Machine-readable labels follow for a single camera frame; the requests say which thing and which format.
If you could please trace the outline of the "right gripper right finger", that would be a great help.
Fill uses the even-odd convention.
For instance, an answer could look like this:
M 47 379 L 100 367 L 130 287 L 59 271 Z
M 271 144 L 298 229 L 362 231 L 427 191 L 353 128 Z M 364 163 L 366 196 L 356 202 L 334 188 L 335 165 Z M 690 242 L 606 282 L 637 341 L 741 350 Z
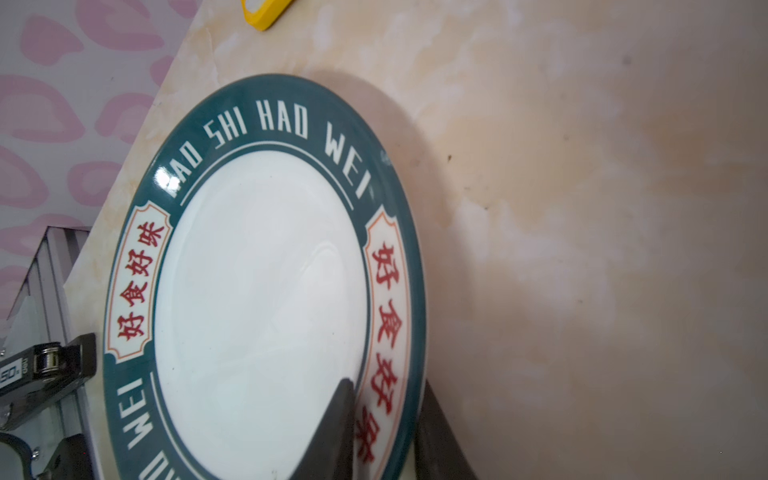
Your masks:
M 477 479 L 428 382 L 414 445 L 418 480 Z

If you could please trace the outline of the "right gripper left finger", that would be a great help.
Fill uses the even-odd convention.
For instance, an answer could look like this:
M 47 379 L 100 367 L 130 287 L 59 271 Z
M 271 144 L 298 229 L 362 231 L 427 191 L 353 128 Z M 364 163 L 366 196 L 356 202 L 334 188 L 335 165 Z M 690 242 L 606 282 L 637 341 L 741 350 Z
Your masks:
M 291 480 L 353 478 L 354 384 L 342 379 Z

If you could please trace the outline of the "white plate dark green rim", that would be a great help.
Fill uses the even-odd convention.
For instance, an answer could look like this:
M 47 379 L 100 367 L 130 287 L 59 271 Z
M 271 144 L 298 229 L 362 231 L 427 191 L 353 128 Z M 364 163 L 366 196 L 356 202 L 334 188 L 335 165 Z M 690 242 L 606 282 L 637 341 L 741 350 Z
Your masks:
M 411 209 L 343 99 L 265 74 L 193 108 L 128 207 L 104 318 L 122 479 L 287 479 L 338 384 L 357 479 L 396 479 L 425 383 Z

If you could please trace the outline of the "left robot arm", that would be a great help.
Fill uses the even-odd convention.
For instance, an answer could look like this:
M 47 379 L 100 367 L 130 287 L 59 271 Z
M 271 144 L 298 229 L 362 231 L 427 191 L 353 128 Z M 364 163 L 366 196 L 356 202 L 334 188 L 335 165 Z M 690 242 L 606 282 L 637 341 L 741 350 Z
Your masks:
M 35 454 L 14 435 L 45 409 L 75 392 L 97 371 L 96 336 L 80 335 L 63 345 L 33 345 L 1 362 L 1 455 L 16 479 L 92 479 L 94 468 L 86 437 L 77 433 L 59 442 L 47 465 L 33 472 Z

